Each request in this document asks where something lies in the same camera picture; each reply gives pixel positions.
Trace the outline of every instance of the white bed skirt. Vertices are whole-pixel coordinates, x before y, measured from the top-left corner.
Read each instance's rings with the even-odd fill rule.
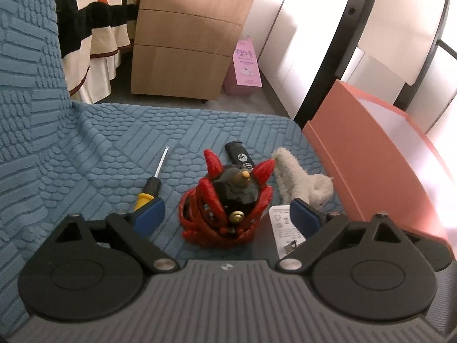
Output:
[[[73,100],[94,104],[111,94],[110,80],[116,77],[116,68],[121,64],[119,52],[111,57],[93,58],[86,79]]]

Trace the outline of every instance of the white paper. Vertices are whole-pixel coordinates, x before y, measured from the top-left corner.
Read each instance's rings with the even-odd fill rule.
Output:
[[[287,255],[286,250],[284,249],[286,245],[290,244],[294,240],[297,245],[300,245],[303,241],[305,241],[303,235],[292,224],[289,212],[289,205],[272,206],[269,210],[271,226],[275,236],[279,259],[282,259]]]

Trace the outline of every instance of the white plush toy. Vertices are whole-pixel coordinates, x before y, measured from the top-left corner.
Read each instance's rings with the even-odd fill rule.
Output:
[[[290,204],[294,198],[300,198],[319,210],[332,197],[331,178],[323,174],[309,175],[283,147],[275,150],[271,156],[276,161],[275,177],[283,205]]]

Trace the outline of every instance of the red and black toy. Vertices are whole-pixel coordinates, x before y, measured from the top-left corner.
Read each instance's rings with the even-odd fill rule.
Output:
[[[266,181],[275,161],[264,161],[249,172],[236,165],[223,166],[210,149],[204,155],[208,174],[179,203],[182,235],[201,247],[229,248],[252,241],[273,196]]]

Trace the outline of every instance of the pink carton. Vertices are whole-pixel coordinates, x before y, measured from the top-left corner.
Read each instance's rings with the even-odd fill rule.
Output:
[[[228,95],[252,95],[262,87],[259,66],[250,39],[238,41],[223,86]]]

